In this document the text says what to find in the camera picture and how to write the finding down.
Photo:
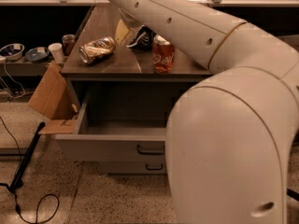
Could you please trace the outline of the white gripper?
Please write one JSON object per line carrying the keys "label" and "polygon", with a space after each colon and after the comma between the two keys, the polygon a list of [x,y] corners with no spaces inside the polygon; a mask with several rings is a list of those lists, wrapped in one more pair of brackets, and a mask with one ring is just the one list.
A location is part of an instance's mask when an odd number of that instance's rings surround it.
{"label": "white gripper", "polygon": [[121,20],[119,20],[116,27],[115,39],[120,46],[126,46],[131,41],[133,35],[130,28],[140,27],[142,23],[123,9],[119,9],[119,13]]}

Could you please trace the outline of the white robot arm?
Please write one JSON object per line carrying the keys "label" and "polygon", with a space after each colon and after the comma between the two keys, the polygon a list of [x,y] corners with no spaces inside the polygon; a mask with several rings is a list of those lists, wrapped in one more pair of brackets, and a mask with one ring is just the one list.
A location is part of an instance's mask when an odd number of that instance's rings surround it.
{"label": "white robot arm", "polygon": [[108,0],[207,69],[166,125],[181,224],[286,224],[298,131],[298,52],[259,27],[187,0]]}

